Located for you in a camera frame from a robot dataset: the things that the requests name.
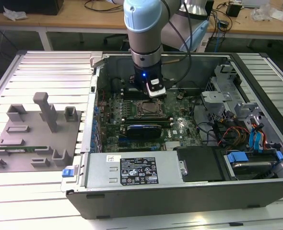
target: wooden table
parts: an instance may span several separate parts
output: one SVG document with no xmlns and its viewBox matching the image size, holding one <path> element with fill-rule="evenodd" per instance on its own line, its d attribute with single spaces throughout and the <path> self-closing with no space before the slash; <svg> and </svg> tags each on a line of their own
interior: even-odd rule
<svg viewBox="0 0 283 230">
<path fill-rule="evenodd" d="M 216 6 L 226 0 L 215 0 Z M 28 14 L 28 19 L 13 22 L 3 14 L 0 14 L 0 29 L 37 31 L 45 50 L 53 50 L 47 32 L 78 32 L 78 33 L 108 33 L 125 34 L 126 26 L 123 20 L 123 12 L 99 13 L 84 7 L 84 0 L 64 0 L 64 4 L 58 15 Z M 283 0 L 271 0 L 272 7 L 283 10 Z M 96 1 L 93 5 L 96 9 L 108 9 L 114 5 L 105 1 Z M 283 22 L 272 19 L 271 21 L 254 22 L 250 18 L 251 9 L 242 9 L 237 18 L 232 18 L 232 29 L 225 35 L 233 38 L 251 39 L 279 39 L 283 40 Z M 222 14 L 219 19 L 229 21 Z M 214 30 L 213 18 L 210 18 L 208 33 L 201 43 L 199 52 L 204 51 L 208 38 Z"/>
<path fill-rule="evenodd" d="M 219 3 L 226 2 L 225 0 L 215 0 L 213 9 L 216 9 Z M 271 6 L 283 11 L 283 0 L 271 0 Z M 227 7 L 219 9 L 226 12 Z M 249 38 L 249 39 L 268 39 L 268 40 L 283 40 L 283 22 L 272 18 L 270 21 L 255 22 L 251 19 L 252 9 L 242 9 L 238 17 L 231 17 L 233 26 L 230 31 L 225 34 L 225 37 L 231 38 Z M 220 20 L 230 22 L 222 13 L 218 13 Z M 210 17 L 210 25 L 208 32 L 205 35 L 202 43 L 206 44 L 214 31 L 214 18 Z"/>
<path fill-rule="evenodd" d="M 0 30 L 36 31 L 44 50 L 53 50 L 47 32 L 78 32 L 126 34 L 123 12 L 99 13 L 84 7 L 85 0 L 64 0 L 58 15 L 27 14 L 24 20 L 12 21 L 0 13 Z M 96 1 L 95 9 L 109 9 L 115 5 Z"/>
</svg>

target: warning label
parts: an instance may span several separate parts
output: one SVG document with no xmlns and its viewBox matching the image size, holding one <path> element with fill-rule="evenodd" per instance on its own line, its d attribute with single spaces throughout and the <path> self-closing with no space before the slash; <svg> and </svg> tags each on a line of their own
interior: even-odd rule
<svg viewBox="0 0 283 230">
<path fill-rule="evenodd" d="M 158 184 L 155 157 L 120 159 L 122 185 Z"/>
</svg>

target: slotted aluminum surface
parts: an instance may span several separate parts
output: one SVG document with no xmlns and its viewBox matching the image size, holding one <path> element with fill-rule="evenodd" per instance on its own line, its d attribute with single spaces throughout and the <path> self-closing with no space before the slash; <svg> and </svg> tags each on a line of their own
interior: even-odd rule
<svg viewBox="0 0 283 230">
<path fill-rule="evenodd" d="M 74 82 L 88 82 L 90 52 L 29 52 L 25 57 L 17 60 L 17 65 L 11 66 L 8 71 L 11 77 L 8 81 L 21 81 L 21 88 L 7 88 L 6 82 L 0 90 L 0 133 L 7 121 L 6 111 L 13 98 L 15 103 L 23 103 L 26 110 L 38 107 L 30 103 L 30 98 L 37 89 L 49 93 L 49 102 L 55 104 L 56 109 L 64 109 L 68 99 L 78 110 L 86 110 L 88 83 L 83 87 L 73 87 Z M 53 70 L 62 69 L 59 63 L 68 65 L 84 65 L 84 71 L 79 73 L 62 72 L 57 74 L 43 74 L 38 68 L 32 74 L 21 74 L 25 66 L 46 64 Z M 30 88 L 31 82 L 41 82 Z M 80 153 L 81 143 L 76 144 L 76 153 Z M 74 158 L 73 164 L 80 162 L 80 156 Z M 160 215 L 149 217 L 132 217 L 102 220 L 85 220 L 76 208 L 66 199 L 60 191 L 61 172 L 15 172 L 0 173 L 0 230 L 42 230 L 42 229 L 88 229 L 88 230 L 190 230 L 190 229 L 216 229 L 216 230 L 280 230 L 283 229 L 283 199 L 264 208 L 236 209 L 212 212 L 184 213 L 173 215 Z M 244 226 L 230 227 L 230 222 L 243 223 Z"/>
<path fill-rule="evenodd" d="M 30 51 L 21 57 L 0 93 L 0 134 L 8 121 L 6 112 L 11 104 L 23 104 L 27 111 L 39 111 L 33 95 L 47 92 L 48 102 L 54 104 L 56 110 L 75 106 L 82 111 L 77 138 L 80 143 L 91 80 L 90 56 L 91 52 Z M 80 152 L 80 145 L 75 152 Z"/>
<path fill-rule="evenodd" d="M 283 116 L 283 73 L 269 58 L 260 54 L 239 54 L 247 68 L 266 92 L 273 104 Z M 248 99 L 255 102 L 248 87 L 242 82 L 241 87 Z"/>
</svg>

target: metal frame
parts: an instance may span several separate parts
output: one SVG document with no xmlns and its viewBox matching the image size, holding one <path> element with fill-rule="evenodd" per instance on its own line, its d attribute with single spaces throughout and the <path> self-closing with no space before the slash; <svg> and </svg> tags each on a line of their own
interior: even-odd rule
<svg viewBox="0 0 283 230">
<path fill-rule="evenodd" d="M 53 46 L 47 32 L 71 32 L 71 33 L 103 33 L 103 34 L 126 34 L 126 29 L 105 28 L 77 28 L 77 27 L 49 27 L 49 26 L 16 26 L 0 25 L 0 30 L 35 31 L 38 32 L 45 51 L 52 51 Z"/>
<path fill-rule="evenodd" d="M 80 27 L 56 27 L 56 26 L 16 26 L 16 25 L 0 25 L 0 30 L 14 31 L 35 31 L 38 32 L 42 46 L 45 51 L 52 51 L 53 46 L 47 35 L 47 32 L 68 32 L 68 33 L 102 33 L 102 34 L 126 34 L 127 29 L 109 29 L 109 28 L 80 28 Z M 197 48 L 198 53 L 205 52 L 209 38 L 212 33 L 207 32 L 202 39 L 201 44 Z M 283 40 L 283 35 L 273 34 L 239 34 L 226 33 L 228 38 L 248 38 L 248 39 L 268 39 Z"/>
</svg>

